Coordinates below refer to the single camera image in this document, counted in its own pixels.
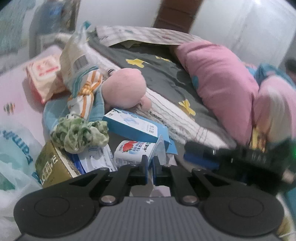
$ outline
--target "blue plastic object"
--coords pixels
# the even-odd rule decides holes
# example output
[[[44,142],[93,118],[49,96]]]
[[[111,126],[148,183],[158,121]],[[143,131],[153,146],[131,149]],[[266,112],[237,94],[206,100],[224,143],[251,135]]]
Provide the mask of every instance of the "blue plastic object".
[[[201,158],[197,155],[185,152],[183,156],[184,160],[200,165],[202,167],[208,168],[210,170],[217,170],[219,168],[219,163],[215,161],[210,161],[204,158]]]

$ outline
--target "pink cloth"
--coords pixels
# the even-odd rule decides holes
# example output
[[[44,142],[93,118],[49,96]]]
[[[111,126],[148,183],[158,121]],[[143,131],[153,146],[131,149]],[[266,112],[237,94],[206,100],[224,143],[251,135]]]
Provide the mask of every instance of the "pink cloth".
[[[62,50],[58,46],[50,46],[36,58],[0,76],[0,118],[6,117],[21,123],[29,129],[42,146],[49,139],[46,131],[43,132],[42,126],[44,106],[35,100],[25,69],[34,60],[53,54],[61,54],[61,52]]]
[[[296,138],[296,90],[281,77],[272,75],[261,83],[253,111],[258,130],[268,141]]]
[[[238,143],[248,144],[259,87],[244,63],[226,47],[208,41],[181,44],[175,54],[191,78],[197,76],[197,94],[204,105]]]

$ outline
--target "plastic bag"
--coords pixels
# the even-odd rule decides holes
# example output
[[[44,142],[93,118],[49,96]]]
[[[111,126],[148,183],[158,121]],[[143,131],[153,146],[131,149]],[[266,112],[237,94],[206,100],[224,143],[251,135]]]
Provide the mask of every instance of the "plastic bag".
[[[88,54],[86,29],[90,23],[83,23],[70,37],[60,57],[63,82],[75,98],[86,83],[88,73],[98,69],[94,57]]]
[[[15,240],[19,229],[13,218],[18,200],[41,189],[35,169],[41,145],[20,124],[0,123],[0,240]]]

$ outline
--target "fabric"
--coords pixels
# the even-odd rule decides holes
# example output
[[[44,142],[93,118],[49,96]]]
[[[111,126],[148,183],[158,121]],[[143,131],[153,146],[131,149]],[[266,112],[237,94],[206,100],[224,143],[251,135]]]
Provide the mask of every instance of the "fabric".
[[[271,75],[277,75],[281,77],[287,83],[289,83],[289,85],[291,85],[293,89],[296,89],[296,84],[290,78],[290,76],[270,64],[260,64],[255,72],[254,78],[256,79],[258,85],[261,85],[262,81]]]
[[[95,93],[93,107],[89,114],[89,121],[101,121],[105,114],[101,87],[102,86],[99,86],[99,90]],[[52,132],[61,117],[65,117],[70,113],[67,105],[68,98],[69,96],[65,96],[62,98],[50,100],[45,104],[43,111],[43,121],[47,133]]]
[[[175,54],[204,105],[238,143],[249,144],[258,84],[244,64],[226,47],[208,41],[182,44]]]
[[[199,127],[202,126],[216,133],[229,146],[236,145],[222,125],[218,123],[215,115],[202,104],[192,86],[190,76],[173,59],[168,48],[155,45],[143,45],[129,49],[125,49],[121,45],[115,45],[109,48],[101,45],[94,35],[90,35],[88,43],[119,67],[139,69],[149,89],[174,103],[173,106],[182,109],[198,123]],[[141,60],[142,63],[135,62],[136,59]]]
[[[130,43],[129,41],[128,47],[139,42],[162,45],[179,45],[181,43],[202,40],[200,37],[195,35],[161,28],[97,26],[96,32],[100,43],[105,46],[111,46],[129,40],[135,40],[136,42]]]
[[[22,25],[35,0],[12,0],[0,11],[0,55],[21,47]]]
[[[37,102],[30,90],[30,84],[25,71],[26,66],[37,59],[53,54],[61,54],[56,45],[49,47],[36,58],[11,69],[0,76],[0,118],[8,117],[20,122],[41,144],[49,139],[49,134],[43,129],[42,113],[44,106]]]
[[[50,137],[57,147],[73,154],[82,152],[87,146],[104,147],[109,141],[106,121],[87,122],[73,114],[60,118]]]
[[[171,139],[183,145],[193,140],[214,148],[234,148],[236,146],[235,142],[229,142],[228,145],[215,133],[201,127],[179,107],[156,92],[147,89],[146,96],[152,102],[151,109],[147,112],[136,109],[136,114],[167,126]]]
[[[277,75],[267,77],[253,105],[257,129],[269,142],[296,138],[296,90]]]
[[[68,99],[68,108],[71,114],[77,114],[86,121],[89,119],[89,114],[94,103],[94,94],[103,81],[103,75],[99,71],[94,70],[87,74],[87,81],[74,98],[72,95]]]

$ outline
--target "cardboard box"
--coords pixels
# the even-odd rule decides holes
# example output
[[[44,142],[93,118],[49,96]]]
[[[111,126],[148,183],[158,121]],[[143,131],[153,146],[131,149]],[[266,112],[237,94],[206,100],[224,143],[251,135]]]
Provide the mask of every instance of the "cardboard box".
[[[56,148],[51,141],[42,148],[35,167],[44,188],[80,175],[66,153]]]
[[[108,122],[109,131],[133,141],[156,143],[162,135],[165,149],[169,147],[168,128],[162,124],[121,109],[109,111],[103,120]]]

